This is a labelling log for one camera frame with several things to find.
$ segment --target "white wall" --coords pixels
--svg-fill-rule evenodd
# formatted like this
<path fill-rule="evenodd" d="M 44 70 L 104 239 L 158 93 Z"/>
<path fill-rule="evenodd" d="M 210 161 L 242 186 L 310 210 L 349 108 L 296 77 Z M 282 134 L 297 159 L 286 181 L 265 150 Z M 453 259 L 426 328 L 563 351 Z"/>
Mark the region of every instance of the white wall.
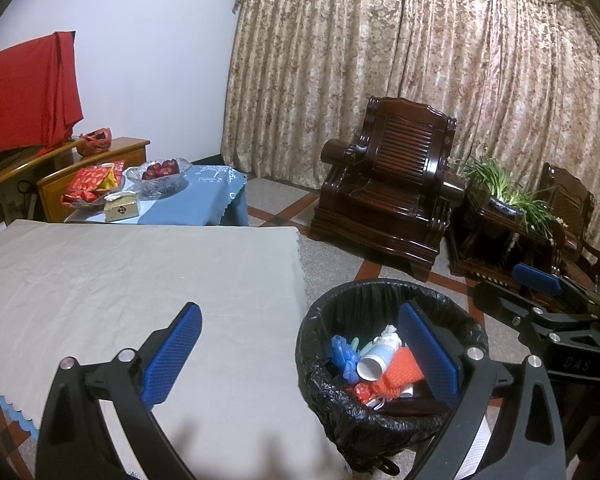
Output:
<path fill-rule="evenodd" d="M 109 126 L 149 139 L 149 158 L 220 153 L 234 0 L 13 0 L 0 50 L 76 30 L 84 119 L 74 134 Z"/>

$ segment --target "tissue box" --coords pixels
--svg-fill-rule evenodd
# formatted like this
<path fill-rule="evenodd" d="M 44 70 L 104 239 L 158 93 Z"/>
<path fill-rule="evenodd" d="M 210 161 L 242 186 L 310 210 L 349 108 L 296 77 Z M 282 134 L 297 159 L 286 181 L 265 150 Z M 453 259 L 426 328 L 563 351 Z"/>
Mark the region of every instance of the tissue box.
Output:
<path fill-rule="evenodd" d="M 107 222 L 138 216 L 138 197 L 134 192 L 123 191 L 105 197 L 104 218 Z"/>

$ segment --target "blue gripper pad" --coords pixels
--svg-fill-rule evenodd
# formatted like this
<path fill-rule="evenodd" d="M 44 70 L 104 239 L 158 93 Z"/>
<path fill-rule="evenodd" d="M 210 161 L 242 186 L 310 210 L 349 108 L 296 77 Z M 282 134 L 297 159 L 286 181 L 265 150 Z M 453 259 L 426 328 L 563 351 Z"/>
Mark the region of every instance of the blue gripper pad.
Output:
<path fill-rule="evenodd" d="M 141 399 L 148 410 L 167 399 L 201 332 L 202 312 L 192 303 L 144 371 Z"/>
<path fill-rule="evenodd" d="M 520 285 L 528 286 L 533 290 L 555 298 L 562 294 L 562 286 L 560 280 L 555 276 L 542 272 L 542 270 L 534 269 L 525 264 L 517 264 L 511 271 L 511 276 Z"/>
<path fill-rule="evenodd" d="M 413 353 L 436 400 L 455 408 L 460 399 L 462 381 L 458 363 L 449 357 L 411 303 L 400 307 L 398 326 L 400 337 Z"/>

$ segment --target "baseboard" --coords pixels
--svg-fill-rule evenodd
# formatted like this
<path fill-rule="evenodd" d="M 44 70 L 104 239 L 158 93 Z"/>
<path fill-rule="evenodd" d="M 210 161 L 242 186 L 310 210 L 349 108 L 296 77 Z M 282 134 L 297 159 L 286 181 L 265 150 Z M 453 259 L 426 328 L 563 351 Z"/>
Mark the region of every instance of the baseboard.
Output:
<path fill-rule="evenodd" d="M 194 160 L 192 164 L 194 166 L 224 166 L 224 160 L 222 160 L 222 155 L 218 153 L 217 155 L 211 155 L 200 160 Z"/>

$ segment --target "green plant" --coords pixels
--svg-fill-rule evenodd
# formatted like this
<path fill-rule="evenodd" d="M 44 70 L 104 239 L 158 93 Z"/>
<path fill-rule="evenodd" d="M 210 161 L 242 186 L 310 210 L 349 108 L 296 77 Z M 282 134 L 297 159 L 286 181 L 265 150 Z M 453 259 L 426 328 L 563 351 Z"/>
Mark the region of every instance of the green plant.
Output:
<path fill-rule="evenodd" d="M 510 172 L 502 168 L 495 158 L 471 157 L 461 164 L 460 173 L 470 182 L 486 184 L 491 195 L 522 213 L 525 227 L 552 239 L 549 225 L 560 219 L 554 217 L 544 200 L 535 200 L 533 194 L 513 189 Z"/>

